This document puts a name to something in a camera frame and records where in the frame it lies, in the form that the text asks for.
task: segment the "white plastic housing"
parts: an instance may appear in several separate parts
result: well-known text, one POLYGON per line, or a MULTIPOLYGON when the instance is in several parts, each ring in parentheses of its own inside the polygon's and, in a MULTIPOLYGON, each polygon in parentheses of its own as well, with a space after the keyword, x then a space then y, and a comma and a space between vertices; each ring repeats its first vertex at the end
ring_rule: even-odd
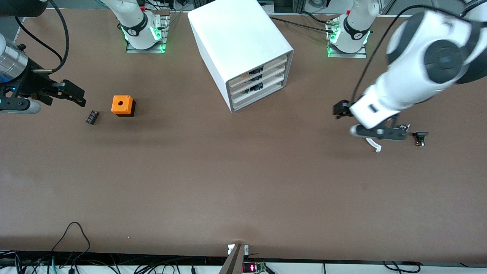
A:
POLYGON ((256 0, 216 0, 188 17, 201 57, 230 111, 286 85, 294 50, 256 0))
POLYGON ((155 25, 154 13, 148 10, 143 12, 137 0, 102 0, 102 2, 112 10, 120 24, 126 27, 138 25, 144 19, 144 13, 147 15, 147 25, 137 36, 132 36, 122 29, 125 39, 132 47, 140 50, 148 49, 161 39, 155 36, 151 30, 151 27, 155 25))

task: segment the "green led light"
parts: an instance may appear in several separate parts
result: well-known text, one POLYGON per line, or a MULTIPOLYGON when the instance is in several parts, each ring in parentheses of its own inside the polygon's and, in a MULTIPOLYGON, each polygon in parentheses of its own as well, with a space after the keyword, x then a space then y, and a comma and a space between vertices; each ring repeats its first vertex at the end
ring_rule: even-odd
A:
POLYGON ((340 33, 341 33, 340 28, 337 28, 337 30, 330 37, 330 42, 333 43, 333 44, 336 43, 337 40, 338 40, 338 36, 340 35, 340 33))
POLYGON ((166 53, 166 44, 159 45, 159 50, 161 51, 161 53, 166 53))
POLYGON ((154 39, 159 40, 161 38, 161 32, 158 29, 150 27, 150 32, 152 32, 152 36, 154 36, 154 39))
POLYGON ((122 33, 123 33, 123 38, 125 39, 125 41, 128 41, 129 39, 127 38, 127 34, 125 33, 125 31, 122 29, 122 33))
POLYGON ((367 38, 369 38, 369 35, 370 35, 370 31, 368 31, 367 34, 365 35, 364 45, 367 43, 367 38))

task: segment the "black cable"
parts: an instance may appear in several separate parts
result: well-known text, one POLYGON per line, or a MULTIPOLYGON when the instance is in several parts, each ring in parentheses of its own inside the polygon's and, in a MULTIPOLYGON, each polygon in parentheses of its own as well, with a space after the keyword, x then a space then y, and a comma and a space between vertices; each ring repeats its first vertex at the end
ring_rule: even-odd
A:
POLYGON ((46 43, 42 42, 39 38, 37 38, 35 35, 33 35, 30 31, 28 31, 24 25, 22 25, 22 22, 20 22, 19 18, 17 16, 15 16, 15 21, 17 22, 17 24, 19 25, 19 27, 25 32, 27 33, 28 36, 30 36, 32 39, 34 39, 35 41, 37 41, 37 43, 41 44, 43 47, 45 47, 46 49, 50 50, 52 53, 54 53, 58 58, 59 58, 59 62, 62 61, 62 57, 59 53, 57 53, 57 51, 55 49, 53 49, 52 47, 48 46, 46 43))
POLYGON ((91 263, 92 265, 96 265, 96 266, 106 266, 106 267, 110 268, 113 272, 115 272, 116 274, 119 274, 117 272, 117 270, 113 269, 113 267, 111 265, 108 265, 108 264, 106 264, 104 262, 100 262, 100 261, 97 261, 97 260, 83 260, 83 261, 88 262, 88 263, 91 263))
POLYGON ((332 33, 333 32, 332 30, 315 28, 315 27, 312 27, 312 26, 307 26, 307 25, 303 25, 303 24, 296 23, 296 22, 291 22, 291 21, 284 20, 284 19, 281 19, 281 18, 276 18, 276 17, 271 17, 271 16, 269 16, 269 18, 271 18, 273 20, 277 20, 277 21, 282 21, 282 22, 286 22, 286 23, 289 23, 289 24, 293 24, 293 25, 296 25, 296 26, 300 26, 300 27, 303 27, 303 28, 309 28, 309 29, 324 31, 324 32, 328 32, 328 33, 332 33))
POLYGON ((166 269, 166 266, 168 266, 168 265, 172 267, 172 274, 174 274, 174 272, 175 272, 174 266, 173 265, 170 265, 170 264, 165 264, 164 265, 164 267, 162 268, 161 274, 164 274, 164 269, 166 269))
POLYGON ((158 5, 158 4, 153 4, 153 3, 149 2, 149 0, 143 0, 143 1, 146 4, 149 4, 149 5, 153 6, 156 10, 157 10, 156 7, 160 7, 160 8, 171 8, 170 6, 161 6, 161 5, 158 5))
POLYGON ((467 14, 467 12, 471 11, 472 9, 474 9, 474 8, 484 4, 486 2, 487 2, 487 0, 478 0, 475 3, 467 4, 467 6, 465 7, 465 9, 462 12, 462 17, 464 17, 467 14))
POLYGON ((69 252, 69 257, 64 261, 64 264, 59 266, 59 269, 62 269, 68 264, 69 259, 71 259, 71 256, 73 255, 74 251, 69 252))
POLYGON ((20 259, 17 256, 17 252, 15 252, 15 258, 14 258, 15 270, 16 270, 17 274, 22 274, 18 261, 20 261, 20 259))
POLYGON ((64 37, 66 39, 66 49, 64 50, 64 56, 61 60, 61 63, 59 63, 59 65, 55 69, 52 69, 49 72, 49 74, 51 74, 51 73, 54 73, 54 72, 60 70, 62 68, 62 66, 64 66, 64 63, 66 63, 66 59, 68 58, 68 53, 69 53, 69 33, 68 33, 68 26, 66 25, 66 21, 64 20, 64 17, 62 15, 61 11, 59 10, 59 8, 57 7, 56 3, 54 3, 54 0, 47 0, 47 1, 49 1, 49 3, 51 3, 53 8, 56 10, 57 14, 59 15, 59 18, 61 19, 62 27, 64 29, 64 37))
POLYGON ((181 274, 181 272, 179 271, 178 262, 176 262, 176 268, 178 269, 178 274, 181 274))
POLYGON ((122 273, 120 272, 120 269, 118 268, 118 265, 117 265, 117 263, 115 262, 115 259, 113 258, 113 255, 112 255, 111 253, 110 253, 110 257, 112 257, 113 264, 114 264, 114 265, 115 265, 115 267, 117 268, 118 274, 122 274, 122 273))
POLYGON ((54 249, 56 248, 56 246, 63 240, 64 236, 66 235, 66 233, 68 232, 68 229, 69 227, 72 225, 72 224, 76 224, 78 227, 79 227, 79 230, 81 230, 81 234, 83 234, 83 237, 85 238, 86 242, 88 243, 88 248, 83 251, 82 253, 80 253, 74 260, 73 262, 71 263, 71 268, 73 268, 73 265, 74 263, 76 262, 76 259, 78 259, 81 255, 85 254, 91 247, 91 243, 90 243, 90 240, 88 240, 88 237, 86 237, 86 234, 85 232, 83 231, 83 227, 78 223, 78 222, 71 222, 69 223, 69 225, 66 227, 66 230, 64 231, 64 234, 62 235, 61 239, 59 239, 59 241, 57 241, 57 243, 53 246, 53 248, 51 249, 51 252, 54 251, 54 249))
POLYGON ((118 264, 119 265, 122 265, 122 264, 130 263, 130 262, 133 262, 133 261, 136 261, 136 260, 140 260, 142 258, 148 258, 148 257, 157 257, 157 256, 156 255, 143 256, 143 257, 136 258, 136 259, 133 259, 133 260, 128 260, 128 261, 125 261, 125 262, 119 262, 118 264))
POLYGON ((75 263, 76 273, 79 274, 78 265, 75 263))
POLYGON ((399 266, 397 265, 396 262, 394 261, 391 261, 391 263, 394 264, 395 268, 392 268, 392 267, 389 267, 387 264, 386 264, 386 261, 382 261, 382 263, 384 264, 384 266, 389 269, 389 270, 392 270, 392 271, 397 271, 399 272, 399 274, 402 274, 402 272, 404 273, 411 273, 411 274, 416 274, 416 273, 419 273, 421 271, 421 266, 420 265, 417 265, 418 269, 415 270, 415 271, 409 271, 409 270, 404 270, 404 269, 401 269, 399 268, 399 266))
POLYGON ((425 5, 413 5, 413 6, 410 6, 410 7, 407 7, 405 9, 403 9, 398 15, 396 15, 396 17, 394 18, 394 20, 391 22, 391 24, 387 27, 386 29, 386 32, 382 35, 382 37, 380 38, 379 40, 379 44, 377 44, 377 46, 375 47, 374 51, 372 52, 369 60, 367 61, 367 64, 365 65, 365 68, 364 70, 362 71, 362 75, 360 75, 360 78, 358 79, 358 82, 357 82, 357 85, 355 86, 355 89, 352 93, 352 99, 350 100, 350 103, 353 104, 355 102, 355 97, 357 95, 357 91, 358 91, 358 88, 360 87, 360 84, 362 83, 362 80, 365 76, 365 73, 367 72, 367 69, 369 68, 371 62, 372 62, 372 59, 374 59, 374 56, 375 54, 377 53, 377 51, 379 50, 379 47, 380 45, 382 44, 382 42, 384 41, 387 33, 391 30, 392 26, 394 25, 394 23, 397 21, 397 19, 399 19, 399 17, 407 12, 408 10, 410 9, 415 9, 415 8, 426 8, 426 9, 430 9, 430 10, 434 10, 434 11, 439 11, 441 13, 444 13, 444 14, 447 14, 447 15, 450 15, 450 16, 453 16, 455 18, 458 18, 458 19, 461 19, 461 20, 464 20, 462 19, 458 14, 454 14, 454 13, 451 13, 447 10, 444 10, 444 9, 440 9, 440 8, 434 8, 434 7, 431 7, 431 6, 425 6, 425 5))
POLYGON ((196 269, 194 268, 192 260, 191 260, 191 274, 196 274, 196 269))
POLYGON ((34 274, 36 273, 37 274, 37 267, 40 266, 40 264, 42 263, 42 260, 44 259, 44 256, 39 260, 39 262, 37 263, 37 265, 34 267, 34 269, 32 270, 31 274, 34 274))
POLYGON ((307 12, 307 11, 301 11, 301 12, 300 12, 300 14, 307 14, 307 15, 309 15, 311 18, 313 18, 313 20, 318 21, 318 22, 323 23, 323 24, 326 24, 326 21, 323 21, 323 20, 320 20, 320 19, 316 18, 316 17, 315 17, 315 16, 314 16, 312 13, 310 13, 310 12, 307 12))
POLYGON ((268 273, 268 274, 276 274, 272 269, 270 269, 266 264, 265 265, 265 271, 268 273))

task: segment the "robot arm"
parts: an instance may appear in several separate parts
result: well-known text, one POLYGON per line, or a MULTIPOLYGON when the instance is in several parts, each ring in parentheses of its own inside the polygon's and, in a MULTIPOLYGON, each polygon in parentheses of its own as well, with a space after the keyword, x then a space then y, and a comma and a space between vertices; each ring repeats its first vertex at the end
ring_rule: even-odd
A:
POLYGON ((369 29, 378 14, 377 0, 354 0, 350 12, 335 19, 339 22, 339 27, 330 42, 345 53, 359 51, 365 44, 369 29))
POLYGON ((425 11, 399 26, 387 47, 388 70, 350 106, 361 123, 351 129, 352 135, 389 139, 383 134, 390 117, 455 83, 487 76, 487 28, 482 22, 487 20, 487 3, 464 18, 425 11))
POLYGON ((161 16, 142 11, 137 0, 102 0, 109 7, 125 34, 127 42, 136 49, 144 50, 161 40, 161 16))
MULTIPOLYGON (((37 17, 48 0, 0 0, 0 15, 37 17)), ((125 39, 136 49, 148 49, 161 40, 160 15, 142 11, 136 0, 103 0, 115 13, 125 39)), ((0 113, 35 114, 42 102, 51 105, 53 98, 66 99, 84 107, 84 90, 63 80, 49 78, 40 65, 28 58, 23 49, 0 34, 0 113)))

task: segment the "brown table surface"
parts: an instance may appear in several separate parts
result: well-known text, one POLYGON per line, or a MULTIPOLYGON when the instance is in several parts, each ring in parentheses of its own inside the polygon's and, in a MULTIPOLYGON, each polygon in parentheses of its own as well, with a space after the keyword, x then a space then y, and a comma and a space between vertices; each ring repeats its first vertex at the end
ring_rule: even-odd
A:
MULTIPOLYGON (((288 84, 232 114, 186 14, 161 55, 125 54, 110 11, 63 14, 69 58, 52 77, 87 104, 1 115, 0 249, 50 250, 78 221, 93 252, 225 255, 242 241, 268 258, 487 262, 486 79, 402 113, 430 132, 426 147, 410 137, 377 154, 349 135, 355 119, 331 115, 366 60, 327 58, 322 32, 276 22, 295 49, 288 84), (136 99, 135 117, 110 112, 119 94, 136 99)), ((369 52, 390 21, 376 20, 369 52)), ((54 11, 25 25, 64 51, 54 11)), ((57 65, 24 33, 18 43, 57 65)), ((360 92, 385 69, 382 48, 360 92)), ((73 227, 58 250, 85 247, 73 227)))

